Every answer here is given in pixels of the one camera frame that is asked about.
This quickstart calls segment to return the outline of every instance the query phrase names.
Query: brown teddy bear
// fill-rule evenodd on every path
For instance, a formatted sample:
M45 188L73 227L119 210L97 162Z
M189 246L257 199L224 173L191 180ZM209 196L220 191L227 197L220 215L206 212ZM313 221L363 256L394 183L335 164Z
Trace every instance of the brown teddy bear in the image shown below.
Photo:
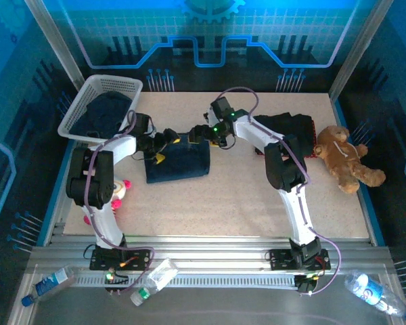
M360 158L368 153L368 148L363 144L355 147L347 142L348 138L345 127L329 126L319 134L314 147L316 156L323 159L328 171L338 180L338 187L351 194L359 189L358 180L370 187L382 185L386 178L384 172L361 164Z

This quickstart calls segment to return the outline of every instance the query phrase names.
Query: white laundry basket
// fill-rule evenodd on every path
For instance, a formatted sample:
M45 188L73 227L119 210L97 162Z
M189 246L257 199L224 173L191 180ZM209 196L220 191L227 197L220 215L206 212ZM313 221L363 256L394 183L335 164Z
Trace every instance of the white laundry basket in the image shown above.
M137 102L140 96L143 83L140 80L108 76L106 74L95 74L90 76L81 90L76 95L72 105L69 107L66 115L59 125L58 133L62 137L68 139L78 140L86 143L101 144L107 139L100 139L97 137L83 137L82 135L71 134L70 130L77 120L86 113L87 104L94 100L97 96L107 91L118 91L125 96L132 99L132 104L129 106L128 111L135 110ZM119 130L124 129L127 126L127 117L125 116Z

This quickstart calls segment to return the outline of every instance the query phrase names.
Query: robotic arm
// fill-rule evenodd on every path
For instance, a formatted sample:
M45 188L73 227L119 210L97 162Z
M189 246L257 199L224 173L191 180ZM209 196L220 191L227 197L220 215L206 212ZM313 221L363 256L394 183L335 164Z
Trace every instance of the robotic arm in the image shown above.
M153 124L150 123L152 122L150 116L136 113L136 119L135 126L128 135L110 142L96 156L88 199L95 220L92 226L98 230L95 231L95 235L96 249L99 251L113 251L114 249L98 236L98 232L115 246L126 245L124 235L117 226L111 208L114 165L137 151L144 152L149 159L153 158L154 163L161 163L164 160L163 155L160 154L162 149L167 144L180 141L179 135L172 129L165 129L163 133L156 132ZM74 149L66 183L66 194L69 198L74 199L86 215L89 215L89 211L84 203L84 193L89 162L95 149L96 147Z
M305 177L279 141L283 139L306 170L296 137L284 136L266 128L245 110L235 111L225 97L215 100L204 118L207 125L197 125L189 132L191 142L207 139L223 147L227 145L227 136L233 135L245 139L265 153L267 179L281 195L293 229L290 253L295 267L300 269L313 264L322 249L318 237L309 229L313 226L305 200Z

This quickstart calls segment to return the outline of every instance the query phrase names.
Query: black fabric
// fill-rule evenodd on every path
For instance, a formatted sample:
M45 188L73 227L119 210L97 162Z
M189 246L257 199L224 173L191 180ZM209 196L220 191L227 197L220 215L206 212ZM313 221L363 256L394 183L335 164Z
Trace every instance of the black fabric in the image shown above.
M118 133L132 102L117 91L103 93L87 104L86 113L75 122L70 133L110 139Z
M254 116L254 118L274 132L283 135L295 135L298 138L302 154L304 156L313 155L315 131L311 116L302 114L292 116L287 112L274 116L258 115Z
M148 156L145 155L147 183L175 181L209 174L210 150L207 141L190 144L188 136L181 135L178 144L169 144L161 154L166 158L158 165L155 164L155 160L147 159Z

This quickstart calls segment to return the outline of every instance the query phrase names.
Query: beige table surface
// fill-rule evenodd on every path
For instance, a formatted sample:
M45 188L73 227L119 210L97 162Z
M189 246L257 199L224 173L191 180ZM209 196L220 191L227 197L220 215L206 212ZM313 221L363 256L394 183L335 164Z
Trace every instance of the beige table surface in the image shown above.
M188 132L204 124L203 114L217 93L142 93L138 112L149 114L159 131L170 127ZM255 114L308 114L316 132L336 124L326 93L260 93ZM254 96L230 93L235 109L249 110ZM357 195L342 193L318 158L306 159L312 184L306 189L315 229L331 238L368 238ZM210 149L207 176L147 184L143 161L126 157L115 175L131 180L116 218L126 235L275 236L288 237L291 229L279 194L266 179L262 156L245 140L231 150ZM65 234L92 234L83 212L72 203Z

